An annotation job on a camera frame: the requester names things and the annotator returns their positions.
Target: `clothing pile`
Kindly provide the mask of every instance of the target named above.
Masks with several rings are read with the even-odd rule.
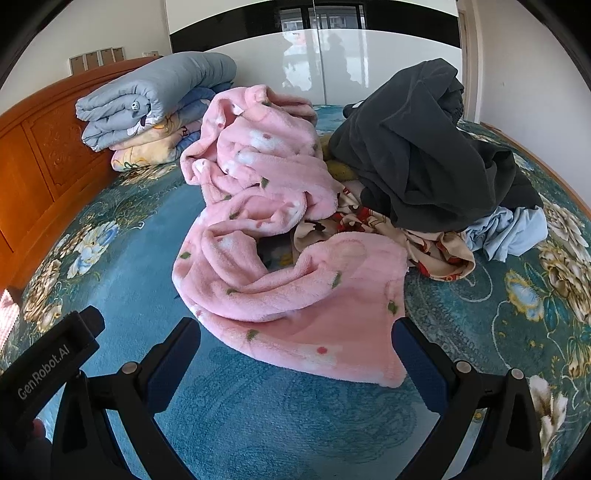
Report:
[[[274,365],[400,385],[390,333],[409,264],[455,281],[476,248],[504,260],[547,234],[513,153],[457,129],[456,75],[440,59],[402,70],[322,139],[305,99],[218,93],[180,162],[206,208],[173,283],[202,325]],[[258,246],[286,237],[293,260],[268,268]]]
[[[154,60],[76,102],[88,121],[82,141],[115,150],[114,170],[168,163],[199,139],[200,119],[228,90],[236,63],[220,53],[182,52]]]
[[[472,251],[505,261],[546,238],[542,200],[509,148],[457,128],[456,75],[443,59],[401,70],[345,107],[327,147],[362,183],[361,203],[393,225],[459,232]]]
[[[265,362],[396,387],[405,371],[390,332],[404,315],[406,250],[344,232],[269,272],[257,240],[335,214],[342,185],[322,160],[316,113],[264,85],[216,95],[202,136],[183,152],[206,208],[173,267],[193,314],[222,342]]]

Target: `green leaf print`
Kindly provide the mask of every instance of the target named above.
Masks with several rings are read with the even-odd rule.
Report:
[[[258,330],[253,330],[253,329],[248,330],[246,333],[246,341],[252,342],[254,340],[254,337],[256,337],[258,334],[259,334]]]
[[[583,342],[589,343],[591,340],[591,327],[589,325],[583,325],[581,328],[580,338]]]
[[[548,285],[546,285],[544,277],[529,263],[525,263],[524,268],[525,274],[530,279],[532,285],[544,293],[548,292]]]
[[[388,310],[392,312],[392,315],[396,315],[396,312],[398,311],[398,305],[396,305],[394,301],[390,300],[388,303]]]
[[[554,297],[548,296],[544,299],[544,323],[546,328],[551,333],[556,330],[560,321],[560,316],[556,310],[556,304],[554,303]]]
[[[336,288],[340,284],[340,278],[343,276],[342,272],[337,272],[331,288]]]

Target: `yellow cloth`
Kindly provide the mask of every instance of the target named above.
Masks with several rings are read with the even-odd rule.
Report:
[[[329,140],[332,134],[324,134],[320,137],[320,146],[322,147],[322,156],[329,169],[330,175],[337,181],[357,180],[357,175],[348,165],[335,159],[329,150]]]

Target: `white wall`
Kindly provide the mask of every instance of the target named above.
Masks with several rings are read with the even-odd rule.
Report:
[[[473,0],[483,42],[480,121],[540,157],[591,205],[591,91],[517,0]]]
[[[0,89],[0,113],[67,77],[70,57],[109,47],[123,47],[126,59],[170,54],[163,0],[73,0],[17,61]]]
[[[245,7],[265,0],[165,0],[168,29],[174,33],[184,27],[234,8]],[[410,4],[433,8],[457,17],[455,0],[401,0]]]

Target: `light blue comforter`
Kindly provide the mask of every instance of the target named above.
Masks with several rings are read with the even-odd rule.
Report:
[[[115,145],[186,106],[189,92],[196,100],[195,87],[215,91],[235,76],[236,63],[221,53],[187,51],[154,60],[76,102],[76,116],[89,122],[82,141],[94,151]]]

